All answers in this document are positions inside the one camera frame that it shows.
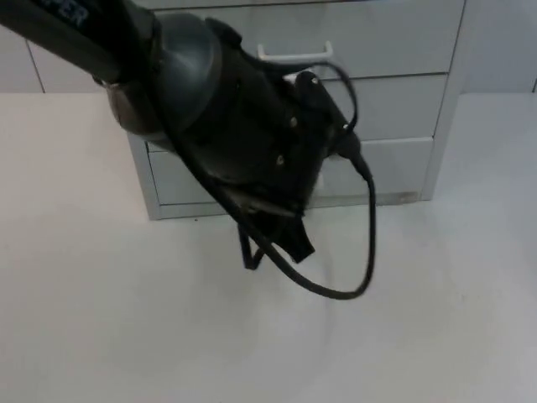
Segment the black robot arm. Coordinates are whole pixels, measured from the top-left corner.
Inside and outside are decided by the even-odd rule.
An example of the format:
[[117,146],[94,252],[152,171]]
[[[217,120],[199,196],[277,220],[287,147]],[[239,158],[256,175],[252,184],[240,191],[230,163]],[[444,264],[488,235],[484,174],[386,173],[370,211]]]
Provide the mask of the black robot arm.
[[[376,196],[354,133],[357,94],[342,69],[322,63],[347,87],[354,104],[349,121],[305,71],[315,63],[257,60],[220,21],[155,15],[130,0],[0,0],[0,6],[0,24],[92,74],[122,127],[170,144],[237,222],[247,268],[257,269],[266,254],[318,295],[351,300],[365,292],[375,261]],[[350,160],[369,189],[368,265],[360,286],[348,292],[307,280],[274,247],[297,263],[315,252],[302,217],[324,159],[334,154]],[[250,238],[260,247],[255,255]]]

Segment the cable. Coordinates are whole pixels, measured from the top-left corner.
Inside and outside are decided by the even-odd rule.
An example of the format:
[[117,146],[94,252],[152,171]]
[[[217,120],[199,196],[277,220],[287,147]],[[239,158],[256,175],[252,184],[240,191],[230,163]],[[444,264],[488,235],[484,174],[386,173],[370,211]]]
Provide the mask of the cable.
[[149,100],[151,101],[154,112],[162,124],[162,128],[169,136],[169,140],[173,144],[177,154],[181,157],[186,167],[192,175],[200,182],[200,184],[215,198],[215,200],[224,207],[227,213],[241,226],[241,228],[253,239],[253,241],[273,260],[278,268],[287,275],[297,285],[309,290],[317,295],[325,296],[333,300],[352,300],[361,296],[368,288],[373,277],[373,269],[375,262],[376,250],[376,197],[373,177],[362,159],[361,155],[357,155],[352,161],[355,169],[360,175],[363,175],[369,188],[370,200],[370,236],[369,241],[369,258],[366,275],[358,288],[355,291],[342,292],[331,290],[322,285],[306,279],[303,275],[297,272],[289,264],[289,262],[276,250],[276,248],[258,231],[253,223],[245,217],[241,209],[229,198],[229,196],[218,187],[214,180],[203,170],[198,164],[194,155],[183,144],[183,140],[178,135],[170,135],[176,133],[176,129],[169,123],[166,116],[164,103],[157,91],[156,83],[154,82],[153,72],[148,55],[145,53],[143,46],[139,40],[138,32],[130,19],[127,8],[123,0],[104,0],[101,2],[105,12],[110,14],[110,18],[116,22],[117,35],[123,40],[125,46],[122,48],[124,52],[124,65],[129,66],[135,76],[142,83],[143,89],[146,91]]

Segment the wire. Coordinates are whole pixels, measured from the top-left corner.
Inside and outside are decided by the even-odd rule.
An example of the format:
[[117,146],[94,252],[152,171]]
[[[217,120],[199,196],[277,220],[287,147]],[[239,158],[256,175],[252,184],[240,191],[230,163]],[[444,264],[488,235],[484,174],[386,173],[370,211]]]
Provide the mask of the wire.
[[278,268],[287,275],[297,285],[309,290],[320,296],[325,296],[334,300],[352,300],[361,296],[368,288],[373,277],[373,269],[375,262],[376,250],[376,197],[373,177],[369,172],[365,161],[361,155],[357,155],[352,161],[355,169],[364,177],[369,188],[370,199],[370,241],[369,241],[369,258],[366,275],[358,288],[355,291],[342,292],[331,290],[322,285],[306,279],[303,275],[297,272],[289,262],[276,250],[276,248],[268,241],[264,235],[253,225],[253,223],[245,217],[241,209],[229,198],[223,189],[218,187],[214,180],[203,170],[198,164],[194,155],[188,150],[183,143],[182,138],[178,135],[177,129],[170,124],[166,115],[164,102],[157,91],[154,76],[151,71],[151,64],[138,32],[133,25],[127,8],[123,0],[106,0],[102,1],[102,8],[108,12],[110,18],[115,21],[117,27],[117,35],[124,42],[122,48],[123,54],[119,55],[123,58],[123,63],[132,69],[135,76],[140,80],[143,89],[146,91],[149,100],[151,101],[154,112],[162,124],[163,130],[168,134],[169,140],[173,144],[175,151],[181,157],[186,167],[192,175],[200,182],[200,184],[208,191],[208,193],[219,202],[227,213],[241,226],[241,228],[253,239],[253,241],[273,260]]

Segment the drawer handle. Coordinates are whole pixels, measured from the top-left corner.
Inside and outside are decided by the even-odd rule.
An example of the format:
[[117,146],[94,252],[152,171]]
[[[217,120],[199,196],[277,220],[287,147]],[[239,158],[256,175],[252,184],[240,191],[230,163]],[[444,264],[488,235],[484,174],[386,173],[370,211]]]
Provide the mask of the drawer handle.
[[267,55],[262,44],[258,45],[258,57],[263,61],[310,61],[310,60],[329,60],[334,55],[332,43],[327,40],[325,51],[323,53],[304,53],[302,55]]

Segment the white wall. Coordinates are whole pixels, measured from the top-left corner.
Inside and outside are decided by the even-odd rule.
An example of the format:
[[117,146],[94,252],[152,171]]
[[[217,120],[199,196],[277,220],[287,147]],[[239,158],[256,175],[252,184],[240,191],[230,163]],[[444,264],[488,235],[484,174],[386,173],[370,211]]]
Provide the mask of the white wall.
[[537,0],[482,0],[465,92],[531,92]]

